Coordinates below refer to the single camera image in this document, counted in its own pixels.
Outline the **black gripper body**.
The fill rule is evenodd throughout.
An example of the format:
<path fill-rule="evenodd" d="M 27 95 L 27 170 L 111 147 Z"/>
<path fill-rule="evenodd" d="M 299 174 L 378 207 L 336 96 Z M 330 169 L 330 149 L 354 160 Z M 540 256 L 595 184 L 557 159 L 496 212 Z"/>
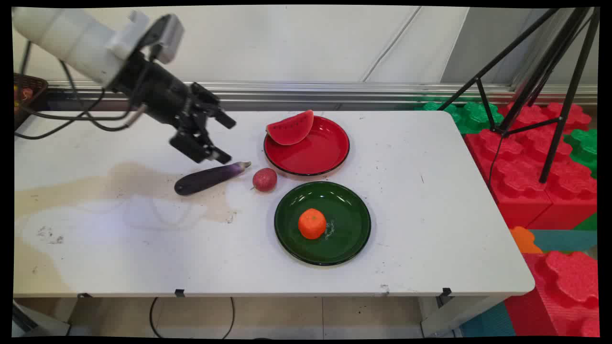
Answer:
<path fill-rule="evenodd" d="M 142 52 L 129 57 L 110 89 L 128 96 L 129 110 L 146 105 L 145 113 L 159 123 L 177 130 L 194 128 L 192 118 L 184 114 L 192 102 L 188 87 L 161 65 L 147 61 Z"/>

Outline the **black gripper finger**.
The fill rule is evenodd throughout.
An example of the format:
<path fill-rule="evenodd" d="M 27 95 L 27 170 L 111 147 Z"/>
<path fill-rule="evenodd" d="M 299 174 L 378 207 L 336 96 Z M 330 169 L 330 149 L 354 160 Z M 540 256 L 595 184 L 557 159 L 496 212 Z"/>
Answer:
<path fill-rule="evenodd" d="M 192 83 L 190 91 L 195 97 L 194 106 L 197 111 L 203 112 L 206 116 L 214 118 L 224 127 L 231 129 L 236 126 L 236 120 L 230 118 L 220 106 L 220 98 L 207 90 L 199 83 Z"/>
<path fill-rule="evenodd" d="M 213 144 L 208 131 L 202 130 L 197 124 L 179 125 L 169 143 L 175 150 L 196 163 L 209 160 L 225 165 L 232 161 L 232 156 Z"/>

